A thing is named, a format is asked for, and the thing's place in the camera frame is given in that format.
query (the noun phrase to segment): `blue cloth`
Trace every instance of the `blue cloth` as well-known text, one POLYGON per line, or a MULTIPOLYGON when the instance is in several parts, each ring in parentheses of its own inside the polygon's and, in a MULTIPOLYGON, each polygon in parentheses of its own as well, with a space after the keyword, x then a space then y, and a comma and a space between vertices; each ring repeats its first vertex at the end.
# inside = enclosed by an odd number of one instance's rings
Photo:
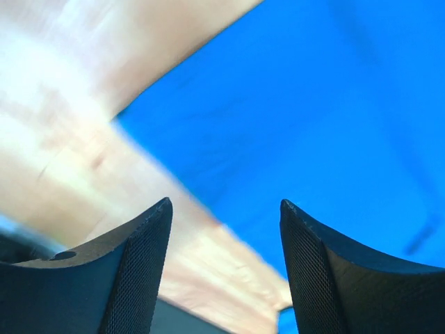
POLYGON ((283 276, 283 198, 445 266, 444 38, 439 0, 265 0, 119 122, 283 276))

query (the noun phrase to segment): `blue fabric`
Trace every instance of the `blue fabric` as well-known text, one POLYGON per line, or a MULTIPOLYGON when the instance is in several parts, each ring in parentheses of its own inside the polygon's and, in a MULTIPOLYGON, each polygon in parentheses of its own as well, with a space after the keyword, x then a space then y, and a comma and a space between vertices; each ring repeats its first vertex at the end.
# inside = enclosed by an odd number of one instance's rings
POLYGON ((265 0, 119 121, 283 276, 283 198, 445 266, 444 38, 439 0, 265 0))

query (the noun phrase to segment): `wooden surface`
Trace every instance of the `wooden surface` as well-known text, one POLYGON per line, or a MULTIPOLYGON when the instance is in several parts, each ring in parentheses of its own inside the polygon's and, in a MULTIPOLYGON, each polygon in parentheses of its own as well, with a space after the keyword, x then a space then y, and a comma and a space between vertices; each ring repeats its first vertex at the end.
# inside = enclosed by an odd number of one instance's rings
POLYGON ((41 86, 63 90, 67 100, 93 100, 110 120, 259 2, 1 0, 1 84, 13 82, 30 103, 41 86))
POLYGON ((262 334, 290 304, 287 284, 108 123, 256 2, 0 1, 0 211, 75 246, 169 196, 160 295, 262 334))

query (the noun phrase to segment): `wood grain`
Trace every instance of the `wood grain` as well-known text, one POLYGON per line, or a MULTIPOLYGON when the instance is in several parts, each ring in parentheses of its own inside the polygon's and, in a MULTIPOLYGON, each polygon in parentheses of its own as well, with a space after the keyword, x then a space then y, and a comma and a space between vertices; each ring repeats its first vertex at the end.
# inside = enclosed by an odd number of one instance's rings
POLYGON ((108 121, 256 2, 0 2, 0 211, 75 246, 170 197, 160 295, 240 334, 275 333, 287 283, 108 121))
POLYGON ((14 89, 39 81, 69 100, 92 99, 110 120, 259 2, 2 0, 1 80, 14 81, 14 89))

